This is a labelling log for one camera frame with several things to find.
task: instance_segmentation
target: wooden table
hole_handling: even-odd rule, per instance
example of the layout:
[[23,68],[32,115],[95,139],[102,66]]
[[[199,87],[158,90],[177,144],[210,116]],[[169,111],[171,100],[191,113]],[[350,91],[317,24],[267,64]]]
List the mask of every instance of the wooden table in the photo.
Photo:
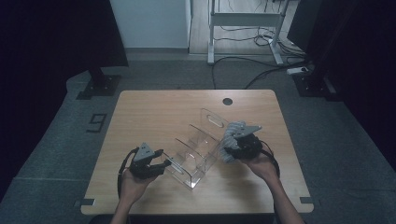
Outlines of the wooden table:
[[[224,98],[233,103],[225,105]],[[275,93],[226,90],[122,92],[85,194],[85,199],[94,199],[94,203],[82,205],[82,213],[113,214],[119,201],[117,173],[126,154],[143,142],[153,150],[166,151],[175,138],[187,139],[188,125],[200,124],[201,108],[228,121],[261,125],[262,130],[255,135],[275,152],[290,200],[299,212],[312,212],[312,203],[301,202],[310,195]],[[265,183],[239,161],[230,164],[221,159],[193,190],[168,173],[159,176],[130,211],[145,215],[273,212],[272,195]]]

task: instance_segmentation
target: white wall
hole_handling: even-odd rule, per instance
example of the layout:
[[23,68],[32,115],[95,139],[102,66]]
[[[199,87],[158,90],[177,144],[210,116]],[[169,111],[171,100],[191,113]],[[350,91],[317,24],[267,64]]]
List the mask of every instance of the white wall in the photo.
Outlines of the white wall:
[[110,0],[125,48],[189,46],[190,0]]

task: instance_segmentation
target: gray carpet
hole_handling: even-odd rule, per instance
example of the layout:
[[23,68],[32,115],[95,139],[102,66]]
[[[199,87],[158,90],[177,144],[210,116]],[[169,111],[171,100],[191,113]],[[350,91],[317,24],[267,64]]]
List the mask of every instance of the gray carpet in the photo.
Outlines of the gray carpet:
[[[205,58],[160,59],[137,57],[130,68],[104,68],[107,75],[122,75],[114,96],[76,100],[90,77],[82,73],[69,79],[56,118],[0,204],[0,223],[90,222],[92,217],[80,213],[79,203],[120,92],[213,89]],[[217,87],[243,89],[268,68],[246,61],[221,62],[215,69]],[[343,103],[300,97],[285,71],[257,81],[251,89],[276,92],[315,205],[312,213],[303,214],[307,223],[396,223],[396,174]],[[90,124],[94,114],[106,114],[99,133],[87,132],[99,128]]]

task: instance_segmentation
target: clear plastic container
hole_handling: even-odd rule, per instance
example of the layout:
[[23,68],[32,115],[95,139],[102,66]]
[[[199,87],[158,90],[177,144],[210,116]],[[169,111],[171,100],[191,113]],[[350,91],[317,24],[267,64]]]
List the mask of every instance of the clear plastic container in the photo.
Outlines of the clear plastic container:
[[162,160],[172,162],[166,171],[189,189],[194,189],[217,160],[219,143],[227,125],[227,120],[201,109],[201,127],[190,124],[189,140],[185,143],[176,138],[174,147],[163,153]]

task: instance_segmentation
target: power strip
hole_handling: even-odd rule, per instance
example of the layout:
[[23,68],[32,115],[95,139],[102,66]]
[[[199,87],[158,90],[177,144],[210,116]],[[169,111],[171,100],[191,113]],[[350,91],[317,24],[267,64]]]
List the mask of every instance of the power strip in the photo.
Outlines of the power strip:
[[288,75],[299,75],[307,72],[309,72],[309,70],[306,67],[290,68],[286,70]]

